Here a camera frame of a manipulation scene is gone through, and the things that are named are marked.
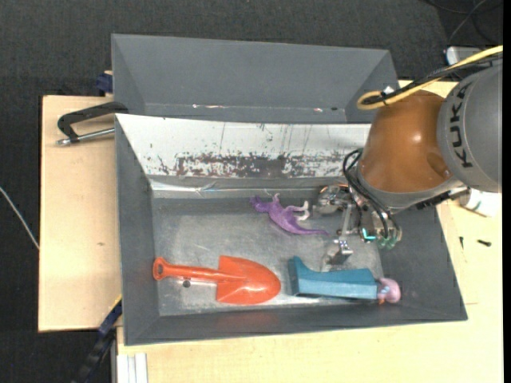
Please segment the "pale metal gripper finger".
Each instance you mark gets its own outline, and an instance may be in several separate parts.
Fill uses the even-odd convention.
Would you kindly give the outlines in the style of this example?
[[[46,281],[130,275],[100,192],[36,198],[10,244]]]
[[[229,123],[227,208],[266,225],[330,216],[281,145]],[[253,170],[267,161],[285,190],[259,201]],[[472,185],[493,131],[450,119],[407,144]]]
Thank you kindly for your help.
[[[322,257],[322,272],[341,270],[353,253],[347,239],[335,239]]]

